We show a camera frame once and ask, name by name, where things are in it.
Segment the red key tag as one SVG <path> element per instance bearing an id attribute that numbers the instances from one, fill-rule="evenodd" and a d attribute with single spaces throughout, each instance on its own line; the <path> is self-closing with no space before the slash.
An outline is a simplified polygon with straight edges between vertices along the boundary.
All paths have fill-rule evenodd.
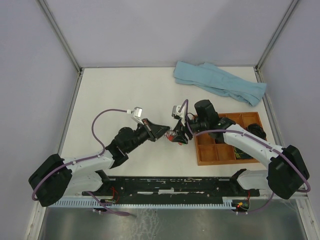
<path id="1" fill-rule="evenodd" d="M 177 143 L 178 142 L 178 139 L 177 139 L 177 136 L 176 135 L 169 135 L 167 137 L 167 139 L 172 142 L 172 143 Z"/>

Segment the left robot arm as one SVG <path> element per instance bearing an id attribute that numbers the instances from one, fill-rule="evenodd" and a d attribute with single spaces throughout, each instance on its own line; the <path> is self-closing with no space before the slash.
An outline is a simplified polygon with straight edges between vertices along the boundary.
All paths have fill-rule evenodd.
<path id="1" fill-rule="evenodd" d="M 33 190 L 32 200 L 48 207 L 65 196 L 97 191 L 103 185 L 103 177 L 98 172 L 119 167 L 128 160 L 130 152 L 146 141 L 157 141 L 169 130 L 169 126 L 144 118 L 135 130 L 121 128 L 109 145 L 91 156 L 50 155 L 28 179 Z"/>

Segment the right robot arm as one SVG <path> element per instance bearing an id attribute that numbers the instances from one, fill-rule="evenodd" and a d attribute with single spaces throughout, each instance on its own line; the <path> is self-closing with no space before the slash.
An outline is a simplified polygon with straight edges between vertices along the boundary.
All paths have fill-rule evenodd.
<path id="1" fill-rule="evenodd" d="M 308 169 L 295 146 L 272 144 L 232 119 L 220 117 L 207 99 L 194 105 L 196 116 L 193 118 L 188 117 L 188 106 L 186 99 L 172 109 L 172 117 L 178 120 L 173 130 L 173 142 L 187 144 L 192 138 L 208 134 L 212 139 L 235 147 L 260 162 L 264 170 L 241 169 L 234 174 L 244 190 L 271 190 L 285 200 L 294 193 L 311 190 Z"/>

